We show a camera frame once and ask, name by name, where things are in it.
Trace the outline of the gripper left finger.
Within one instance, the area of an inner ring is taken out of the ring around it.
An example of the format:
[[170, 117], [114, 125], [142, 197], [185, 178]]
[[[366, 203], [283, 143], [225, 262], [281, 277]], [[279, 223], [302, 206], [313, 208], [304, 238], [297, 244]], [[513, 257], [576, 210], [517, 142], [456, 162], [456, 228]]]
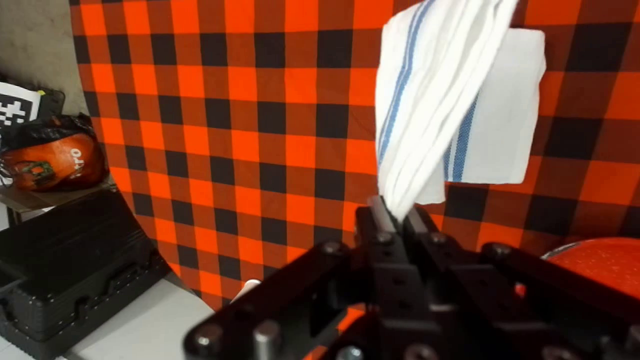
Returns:
[[382, 196], [356, 211], [356, 239], [316, 244], [183, 338], [183, 360], [302, 360], [331, 334], [350, 305], [370, 295], [365, 246], [397, 231]]

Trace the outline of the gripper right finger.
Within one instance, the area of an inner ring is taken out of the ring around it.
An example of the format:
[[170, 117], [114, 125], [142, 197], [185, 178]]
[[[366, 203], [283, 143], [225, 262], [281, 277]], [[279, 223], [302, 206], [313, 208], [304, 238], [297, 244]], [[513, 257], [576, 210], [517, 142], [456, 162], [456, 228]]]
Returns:
[[434, 276], [430, 309], [458, 316], [486, 360], [640, 360], [640, 299], [504, 243], [463, 249], [414, 208], [404, 232]]

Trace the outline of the white and blue striped towel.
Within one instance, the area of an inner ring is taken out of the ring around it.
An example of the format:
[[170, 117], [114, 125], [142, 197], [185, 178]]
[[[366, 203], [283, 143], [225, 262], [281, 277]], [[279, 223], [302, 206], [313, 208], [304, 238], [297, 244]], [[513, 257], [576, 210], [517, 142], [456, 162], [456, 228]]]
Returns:
[[402, 221], [446, 183], [525, 179], [546, 35], [512, 27], [519, 0], [422, 0], [382, 28], [375, 80], [377, 187]]

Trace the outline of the orange round bowl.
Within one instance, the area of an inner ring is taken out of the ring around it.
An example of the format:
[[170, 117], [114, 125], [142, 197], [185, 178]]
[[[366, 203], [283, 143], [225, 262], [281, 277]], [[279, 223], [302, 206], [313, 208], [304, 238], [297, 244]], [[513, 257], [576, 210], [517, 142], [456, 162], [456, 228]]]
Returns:
[[580, 240], [541, 258], [640, 300], [640, 238]]

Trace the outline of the orange and black checkered tablecloth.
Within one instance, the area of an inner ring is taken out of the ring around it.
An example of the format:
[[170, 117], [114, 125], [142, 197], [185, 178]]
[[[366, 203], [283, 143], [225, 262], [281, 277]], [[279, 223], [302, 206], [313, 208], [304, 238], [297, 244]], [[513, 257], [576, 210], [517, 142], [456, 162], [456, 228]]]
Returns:
[[[82, 88], [110, 173], [160, 255], [218, 311], [326, 240], [356, 248], [378, 194], [384, 25], [422, 0], [70, 0]], [[539, 258], [640, 239], [640, 0], [519, 0], [544, 32], [519, 184], [445, 184], [425, 212], [478, 253]], [[486, 360], [397, 223], [366, 244], [370, 294], [303, 360]]]

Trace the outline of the black hard case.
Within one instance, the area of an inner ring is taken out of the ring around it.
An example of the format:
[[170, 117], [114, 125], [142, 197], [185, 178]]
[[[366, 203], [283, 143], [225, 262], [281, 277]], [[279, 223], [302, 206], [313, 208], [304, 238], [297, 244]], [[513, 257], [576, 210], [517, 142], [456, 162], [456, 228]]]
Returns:
[[118, 191], [0, 231], [0, 337], [54, 360], [170, 272]]

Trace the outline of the orange bag in black plastic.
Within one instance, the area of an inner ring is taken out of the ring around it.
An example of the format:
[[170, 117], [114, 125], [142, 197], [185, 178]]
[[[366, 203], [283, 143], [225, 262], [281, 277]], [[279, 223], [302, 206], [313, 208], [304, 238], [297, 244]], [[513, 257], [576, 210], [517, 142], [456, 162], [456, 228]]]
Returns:
[[0, 129], [0, 185], [26, 192], [79, 191], [108, 175], [92, 119], [52, 115]]

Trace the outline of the black and white marker board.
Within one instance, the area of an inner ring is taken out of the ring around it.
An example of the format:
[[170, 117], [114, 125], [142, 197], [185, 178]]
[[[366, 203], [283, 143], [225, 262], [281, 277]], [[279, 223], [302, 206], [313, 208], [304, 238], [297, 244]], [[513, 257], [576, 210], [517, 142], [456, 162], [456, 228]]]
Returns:
[[65, 101], [57, 89], [27, 89], [0, 80], [0, 129], [61, 114]]

